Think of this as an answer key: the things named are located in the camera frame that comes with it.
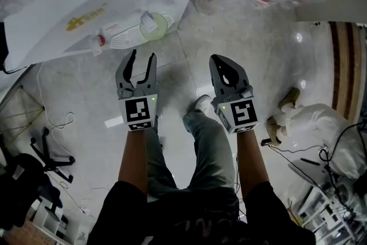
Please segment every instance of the shoe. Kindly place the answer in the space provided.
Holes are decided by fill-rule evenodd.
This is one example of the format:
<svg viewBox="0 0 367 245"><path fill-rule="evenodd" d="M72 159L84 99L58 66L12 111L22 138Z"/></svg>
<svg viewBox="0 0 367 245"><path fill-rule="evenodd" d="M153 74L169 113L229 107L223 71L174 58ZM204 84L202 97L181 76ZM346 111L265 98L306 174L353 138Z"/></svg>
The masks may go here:
<svg viewBox="0 0 367 245"><path fill-rule="evenodd" d="M276 132L282 126L279 126L273 117L270 117L266 122L266 130L268 131L268 135L270 137L271 143L274 146L279 146L282 142L276 137Z"/></svg>
<svg viewBox="0 0 367 245"><path fill-rule="evenodd" d="M292 103L293 106L296 105L296 101L299 97L300 90L297 88L293 88L286 97L283 98L283 100L278 104L278 108L282 110L282 107L288 103Z"/></svg>
<svg viewBox="0 0 367 245"><path fill-rule="evenodd" d="M209 112L211 101L212 101L212 98L209 95L202 95L195 102L195 110L200 110L205 115L207 115Z"/></svg>

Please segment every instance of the white cable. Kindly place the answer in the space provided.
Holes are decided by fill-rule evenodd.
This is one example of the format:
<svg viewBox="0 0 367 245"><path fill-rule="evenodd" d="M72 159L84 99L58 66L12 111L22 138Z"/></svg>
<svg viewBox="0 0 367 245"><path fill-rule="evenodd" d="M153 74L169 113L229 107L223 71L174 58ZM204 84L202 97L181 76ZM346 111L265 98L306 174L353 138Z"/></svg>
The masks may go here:
<svg viewBox="0 0 367 245"><path fill-rule="evenodd" d="M63 147L59 142L58 140L56 140L53 132L55 131L55 129L59 129L59 130L63 130L65 129L67 126L71 125L73 122L75 122L75 114L73 112L69 112L67 114L67 119L66 119L66 122L63 124L63 125L58 125L58 126L55 126L52 122L50 122L49 118L48 118L48 115L47 115L47 108L46 108L46 105L45 105L45 102L44 102L44 99L42 97L42 91L41 91L41 85L40 85L40 72L42 70L42 67L44 66L44 63L45 62L42 62L41 66L40 66L40 69L38 70L38 73L37 73L37 84L38 84L38 89L40 90L40 97L41 97L41 101L42 101L42 105L44 106L45 108L45 113L46 113L46 119L48 121L48 123L53 126L52 130L51 130L51 135L52 135L52 138L55 140L55 142L62 148L64 149L67 153L69 153L72 157L75 157L69 150L67 150L65 147ZM69 120L69 116L70 115L73 115L74 118L71 122L68 122Z"/></svg>

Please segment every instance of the red object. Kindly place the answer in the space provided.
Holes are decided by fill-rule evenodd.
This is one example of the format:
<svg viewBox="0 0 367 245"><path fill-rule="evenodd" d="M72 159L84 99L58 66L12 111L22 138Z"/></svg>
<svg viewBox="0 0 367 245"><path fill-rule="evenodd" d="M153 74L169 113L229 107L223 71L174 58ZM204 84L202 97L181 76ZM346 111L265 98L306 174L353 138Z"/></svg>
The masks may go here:
<svg viewBox="0 0 367 245"><path fill-rule="evenodd" d="M99 46L103 46L104 44L106 44L106 38L104 38L104 36L102 35L97 35L98 39L99 39Z"/></svg>

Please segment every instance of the yellow logo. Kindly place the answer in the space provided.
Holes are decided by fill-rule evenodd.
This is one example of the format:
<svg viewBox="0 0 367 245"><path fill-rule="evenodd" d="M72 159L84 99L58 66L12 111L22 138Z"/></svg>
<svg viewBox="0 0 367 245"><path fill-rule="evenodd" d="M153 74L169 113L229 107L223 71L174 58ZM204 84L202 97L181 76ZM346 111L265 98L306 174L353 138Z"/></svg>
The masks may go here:
<svg viewBox="0 0 367 245"><path fill-rule="evenodd" d="M100 14L103 14L104 13L103 6L105 5L107 5L107 3L102 4L101 7L98 8L97 10L94 10L90 13L82 15L80 18L72 18L68 22L67 31L70 32L76 28L79 28L80 26L84 25L85 22L89 22L93 20L94 18L98 17Z"/></svg>

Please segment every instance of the black office chair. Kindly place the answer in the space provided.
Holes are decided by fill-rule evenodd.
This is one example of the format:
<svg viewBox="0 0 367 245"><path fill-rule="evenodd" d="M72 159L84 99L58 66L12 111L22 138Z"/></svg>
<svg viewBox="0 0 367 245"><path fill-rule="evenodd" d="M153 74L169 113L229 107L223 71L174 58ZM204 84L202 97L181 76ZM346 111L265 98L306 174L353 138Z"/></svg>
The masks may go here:
<svg viewBox="0 0 367 245"><path fill-rule="evenodd" d="M30 139L30 147L32 147L34 152L36 152L37 155L40 157L40 159L45 163L45 166L44 166L45 172L55 172L65 181L68 181L69 183L71 183L74 177L72 175L69 175L69 177L67 177L62 172L60 172L60 170L57 167L73 165L75 163L75 158L70 156L69 161L54 161L53 159L51 159L49 150L48 150L47 141L46 141L46 136L48 136L49 133L50 131L47 128L44 128L44 133L42 134L42 144L43 144L43 149L44 149L43 153L40 152L36 147L34 147L34 144L36 144L36 139L34 138Z"/></svg>
<svg viewBox="0 0 367 245"><path fill-rule="evenodd" d="M48 212L58 220L56 207L63 207L60 191L52 186L39 160L21 153L10 158L4 170L0 175L0 228L22 227L29 208L40 196L52 203Z"/></svg>

